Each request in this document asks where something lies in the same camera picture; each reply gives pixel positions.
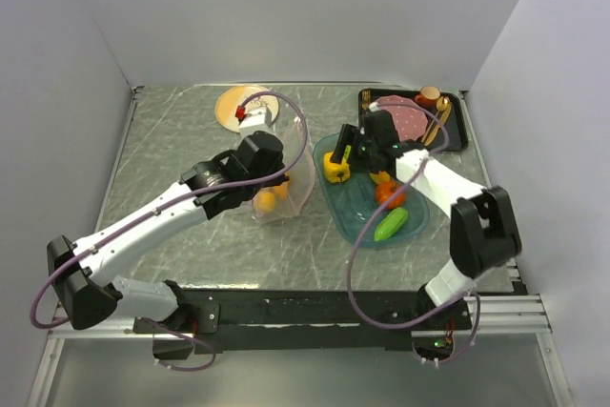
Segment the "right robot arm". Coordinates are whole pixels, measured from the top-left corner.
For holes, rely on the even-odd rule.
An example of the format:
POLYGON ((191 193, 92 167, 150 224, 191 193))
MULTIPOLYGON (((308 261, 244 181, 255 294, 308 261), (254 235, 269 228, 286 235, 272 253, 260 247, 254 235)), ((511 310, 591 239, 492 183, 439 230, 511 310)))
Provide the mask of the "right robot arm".
POLYGON ((441 327, 451 315, 447 302, 472 291, 487 271, 520 254, 509 193, 455 173, 417 141, 401 142, 389 112, 366 112, 359 127, 343 125, 331 161, 343 158, 364 172, 386 172, 421 193, 450 220, 450 260, 425 284, 428 298, 417 305, 424 327, 441 327))

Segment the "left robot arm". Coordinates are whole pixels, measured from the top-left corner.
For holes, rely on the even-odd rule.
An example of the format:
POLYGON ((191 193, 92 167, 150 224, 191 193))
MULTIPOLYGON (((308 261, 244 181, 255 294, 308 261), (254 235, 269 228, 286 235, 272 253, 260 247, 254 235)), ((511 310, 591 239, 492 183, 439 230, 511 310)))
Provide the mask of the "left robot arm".
POLYGON ((283 160, 276 136, 254 132, 236 149, 194 164, 154 201, 110 227, 76 241, 53 239, 47 246, 51 285, 73 329, 123 314, 149 317, 171 333, 182 330, 190 310, 176 284, 128 280, 122 271, 180 232, 285 181, 283 160))

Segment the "yellow bell pepper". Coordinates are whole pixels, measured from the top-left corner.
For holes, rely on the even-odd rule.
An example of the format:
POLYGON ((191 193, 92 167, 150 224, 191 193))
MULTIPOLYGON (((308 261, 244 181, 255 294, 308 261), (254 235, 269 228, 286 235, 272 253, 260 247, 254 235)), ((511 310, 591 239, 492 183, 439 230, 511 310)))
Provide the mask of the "yellow bell pepper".
POLYGON ((339 163, 331 161, 333 153, 327 152, 323 156, 323 176, 331 184, 343 183, 351 178, 348 154, 345 153, 339 163))

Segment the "orange fruit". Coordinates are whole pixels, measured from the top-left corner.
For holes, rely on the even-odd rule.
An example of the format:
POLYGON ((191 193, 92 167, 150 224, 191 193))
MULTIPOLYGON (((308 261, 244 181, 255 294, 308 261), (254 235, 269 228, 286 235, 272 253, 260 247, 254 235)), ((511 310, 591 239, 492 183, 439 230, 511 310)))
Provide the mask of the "orange fruit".
POLYGON ((261 190, 253 200, 254 210, 259 215, 270 214, 276 207, 275 193, 268 190, 261 190))

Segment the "brown ginger root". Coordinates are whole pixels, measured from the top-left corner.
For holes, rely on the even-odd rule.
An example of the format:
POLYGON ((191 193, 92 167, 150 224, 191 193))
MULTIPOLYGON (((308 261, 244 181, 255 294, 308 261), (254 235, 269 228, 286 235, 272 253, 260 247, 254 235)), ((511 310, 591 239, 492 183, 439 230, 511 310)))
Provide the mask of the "brown ginger root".
POLYGON ((272 192, 279 197, 281 200, 286 200, 289 194, 289 188, 291 184, 291 177, 289 173, 284 174, 283 181, 272 187, 272 192))

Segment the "clear pink-dotted zip bag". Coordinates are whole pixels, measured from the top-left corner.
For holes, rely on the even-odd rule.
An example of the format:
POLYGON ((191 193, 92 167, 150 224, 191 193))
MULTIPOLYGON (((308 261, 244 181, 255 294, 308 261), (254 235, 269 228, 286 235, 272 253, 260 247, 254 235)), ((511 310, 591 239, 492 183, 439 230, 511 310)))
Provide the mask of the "clear pink-dotted zip bag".
MULTIPOLYGON (((291 163, 299 153, 303 140, 303 132, 302 123, 298 118, 295 118, 292 123, 275 130, 274 133, 284 145, 285 164, 291 163)), ((289 173, 291 177, 288 197, 286 200, 281 200, 276 196, 276 207, 272 213, 266 215, 257 214, 254 210, 252 200, 254 219, 259 223, 269 223, 280 219, 295 217, 300 214, 301 208, 309 198, 315 184, 315 165, 308 147, 305 148, 303 154, 287 173, 289 173)), ((261 190, 271 191, 272 187, 263 188, 261 190)))

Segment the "orange pumpkin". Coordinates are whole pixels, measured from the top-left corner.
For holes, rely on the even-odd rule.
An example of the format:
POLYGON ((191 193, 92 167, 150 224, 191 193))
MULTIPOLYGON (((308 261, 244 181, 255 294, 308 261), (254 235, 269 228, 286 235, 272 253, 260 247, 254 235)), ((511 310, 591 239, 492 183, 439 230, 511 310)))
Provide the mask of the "orange pumpkin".
POLYGON ((393 210, 401 207, 405 200, 405 192, 394 196, 394 193, 400 188, 400 184, 395 181, 386 181, 376 185, 375 200, 378 206, 385 205, 387 209, 393 210))

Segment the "orange mango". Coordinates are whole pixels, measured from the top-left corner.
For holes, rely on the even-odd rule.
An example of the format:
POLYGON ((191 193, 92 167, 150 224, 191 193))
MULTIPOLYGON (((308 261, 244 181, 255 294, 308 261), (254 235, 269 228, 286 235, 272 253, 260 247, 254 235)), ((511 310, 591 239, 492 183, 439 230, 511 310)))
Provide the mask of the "orange mango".
POLYGON ((393 181, 393 178, 386 172, 371 173, 370 177, 376 185, 393 181))

